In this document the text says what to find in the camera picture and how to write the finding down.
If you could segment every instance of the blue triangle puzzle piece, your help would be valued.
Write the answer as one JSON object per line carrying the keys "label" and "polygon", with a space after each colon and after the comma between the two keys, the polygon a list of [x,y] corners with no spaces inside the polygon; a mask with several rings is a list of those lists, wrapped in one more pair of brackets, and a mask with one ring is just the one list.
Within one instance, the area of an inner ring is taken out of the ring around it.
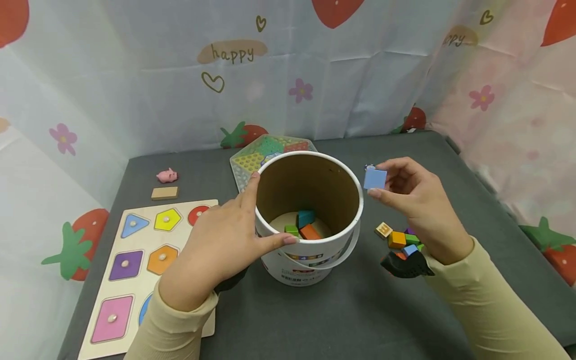
{"label": "blue triangle puzzle piece", "polygon": [[121,238],[128,237],[138,230],[141,230],[148,226],[149,220],[136,216],[134,214],[128,214],[126,216],[126,221],[124,222],[124,229],[122,230]]}

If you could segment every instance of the colorful pegboard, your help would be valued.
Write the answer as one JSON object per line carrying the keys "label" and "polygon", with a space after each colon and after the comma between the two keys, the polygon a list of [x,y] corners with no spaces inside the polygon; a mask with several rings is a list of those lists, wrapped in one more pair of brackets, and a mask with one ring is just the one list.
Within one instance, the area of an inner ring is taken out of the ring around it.
{"label": "colorful pegboard", "polygon": [[248,184],[250,175],[270,159],[298,150],[317,151],[312,141],[307,139],[262,135],[254,140],[230,158],[238,191],[242,191]]}
{"label": "colorful pegboard", "polygon": [[[79,360],[128,351],[160,275],[176,260],[192,227],[217,200],[126,210],[94,303]],[[215,312],[202,336],[214,334]]]}

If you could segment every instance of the fingernail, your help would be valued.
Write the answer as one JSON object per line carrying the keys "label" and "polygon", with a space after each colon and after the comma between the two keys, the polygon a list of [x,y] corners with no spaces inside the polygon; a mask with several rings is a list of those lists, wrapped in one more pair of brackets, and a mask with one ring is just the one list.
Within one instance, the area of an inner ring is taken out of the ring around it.
{"label": "fingernail", "polygon": [[378,191],[377,189],[369,189],[368,190],[368,195],[372,196],[373,198],[377,198],[380,196],[380,191]]}
{"label": "fingernail", "polygon": [[294,235],[289,235],[283,239],[284,245],[292,245],[300,242],[300,239]]}

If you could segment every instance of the beige sleeve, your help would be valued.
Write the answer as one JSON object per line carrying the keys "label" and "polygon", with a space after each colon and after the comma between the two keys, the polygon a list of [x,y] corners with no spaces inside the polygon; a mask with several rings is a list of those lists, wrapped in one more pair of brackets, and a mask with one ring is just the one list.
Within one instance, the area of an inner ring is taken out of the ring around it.
{"label": "beige sleeve", "polygon": [[470,255],[448,266],[423,253],[436,274],[427,283],[450,305],[477,359],[570,359],[473,240]]}
{"label": "beige sleeve", "polygon": [[162,300],[156,283],[144,321],[124,360],[198,360],[202,327],[217,303],[218,296],[212,291],[196,310],[176,311]]}

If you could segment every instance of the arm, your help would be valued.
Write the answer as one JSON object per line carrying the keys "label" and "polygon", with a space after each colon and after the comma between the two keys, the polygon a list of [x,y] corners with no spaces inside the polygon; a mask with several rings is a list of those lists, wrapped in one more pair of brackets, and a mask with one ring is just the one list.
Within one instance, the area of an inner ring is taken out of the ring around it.
{"label": "arm", "polygon": [[376,167],[388,171],[386,184],[368,194],[407,217],[435,273],[426,281],[450,305],[478,359],[569,359],[466,233],[438,176],[410,158]]}
{"label": "arm", "polygon": [[475,239],[470,255],[448,266],[425,249],[436,274],[426,282],[450,305],[478,359],[570,359]]}
{"label": "arm", "polygon": [[198,360],[202,327],[218,303],[214,288],[262,255],[298,241],[286,233],[254,234],[259,180],[253,174],[243,193],[198,219],[154,288],[126,360]]}

